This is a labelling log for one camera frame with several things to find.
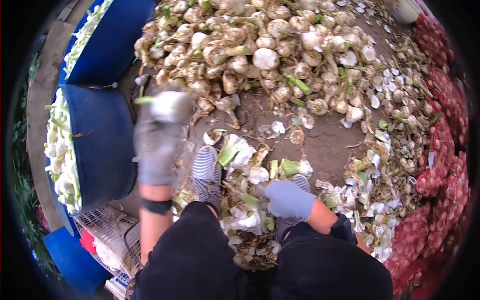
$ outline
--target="green plant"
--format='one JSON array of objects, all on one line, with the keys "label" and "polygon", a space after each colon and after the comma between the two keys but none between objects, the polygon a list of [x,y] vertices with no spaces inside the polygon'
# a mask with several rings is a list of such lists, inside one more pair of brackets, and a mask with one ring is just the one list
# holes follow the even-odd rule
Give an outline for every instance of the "green plant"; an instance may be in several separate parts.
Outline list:
[{"label": "green plant", "polygon": [[32,249],[32,255],[36,258],[38,265],[48,277],[61,278],[61,274],[45,247],[44,236],[48,234],[48,231],[38,220],[36,212],[36,208],[39,206],[38,198],[35,189],[32,188],[32,172],[26,151],[27,93],[29,84],[39,64],[40,61],[38,60],[37,53],[34,55],[28,75],[25,77],[25,83],[22,87],[23,90],[20,92],[20,102],[13,117],[15,122],[12,132],[13,191],[20,210],[20,222],[23,228],[23,234]]}]

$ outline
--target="gloved hand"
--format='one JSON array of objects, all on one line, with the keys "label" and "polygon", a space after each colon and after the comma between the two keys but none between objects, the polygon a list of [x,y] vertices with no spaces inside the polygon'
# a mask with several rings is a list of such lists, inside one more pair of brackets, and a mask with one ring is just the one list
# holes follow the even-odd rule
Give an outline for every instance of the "gloved hand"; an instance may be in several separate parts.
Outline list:
[{"label": "gloved hand", "polygon": [[182,133],[182,124],[159,122],[152,117],[151,104],[141,107],[133,130],[138,162],[138,181],[151,185],[173,184],[172,162]]},{"label": "gloved hand", "polygon": [[265,195],[270,199],[268,211],[271,214],[303,221],[310,217],[313,201],[317,197],[291,181],[275,181],[265,188]]}]

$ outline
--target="black pants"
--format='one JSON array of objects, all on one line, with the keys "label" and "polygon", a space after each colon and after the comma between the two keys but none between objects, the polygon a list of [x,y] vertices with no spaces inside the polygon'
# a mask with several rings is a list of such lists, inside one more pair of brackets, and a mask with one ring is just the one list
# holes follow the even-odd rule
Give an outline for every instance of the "black pants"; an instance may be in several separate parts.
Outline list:
[{"label": "black pants", "polygon": [[235,265],[234,255],[210,209],[193,202],[137,273],[134,298],[256,299],[253,293],[263,300],[393,298],[390,273],[379,261],[305,222],[282,242],[276,268],[248,274]]}]

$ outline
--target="blue plastic tub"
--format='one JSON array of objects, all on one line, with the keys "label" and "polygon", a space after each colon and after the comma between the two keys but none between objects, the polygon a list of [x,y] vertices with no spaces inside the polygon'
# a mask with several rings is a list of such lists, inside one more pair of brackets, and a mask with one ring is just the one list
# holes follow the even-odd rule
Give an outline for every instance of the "blue plastic tub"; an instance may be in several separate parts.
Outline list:
[{"label": "blue plastic tub", "polygon": [[79,293],[91,295],[111,277],[65,227],[47,234],[45,246],[67,283]]},{"label": "blue plastic tub", "polygon": [[[132,118],[116,89],[69,84],[58,88],[62,88],[70,111],[82,195],[82,209],[74,215],[84,214],[131,191],[136,173]],[[58,201],[54,190],[52,196]]]},{"label": "blue plastic tub", "polygon": [[[95,0],[90,11],[103,0]],[[133,60],[133,45],[142,36],[142,27],[152,17],[153,0],[114,0],[90,37],[65,80],[65,61],[60,68],[60,84],[105,86],[117,81]],[[75,29],[78,32],[86,22],[87,14]],[[65,54],[69,53],[77,38],[72,36]]]}]

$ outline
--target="person's leg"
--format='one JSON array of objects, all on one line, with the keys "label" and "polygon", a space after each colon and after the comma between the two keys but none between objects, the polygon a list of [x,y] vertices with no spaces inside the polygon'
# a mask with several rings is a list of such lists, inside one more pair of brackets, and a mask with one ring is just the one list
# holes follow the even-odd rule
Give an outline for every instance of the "person's leg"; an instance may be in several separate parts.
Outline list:
[{"label": "person's leg", "polygon": [[[304,177],[293,180],[310,192]],[[392,279],[375,258],[346,241],[324,236],[306,222],[278,220],[282,249],[273,299],[392,299]],[[374,293],[362,292],[375,285]]]},{"label": "person's leg", "polygon": [[150,252],[136,277],[136,299],[242,298],[246,279],[213,213],[221,202],[221,169],[215,162],[213,147],[198,152],[192,176],[199,202],[185,208]]}]

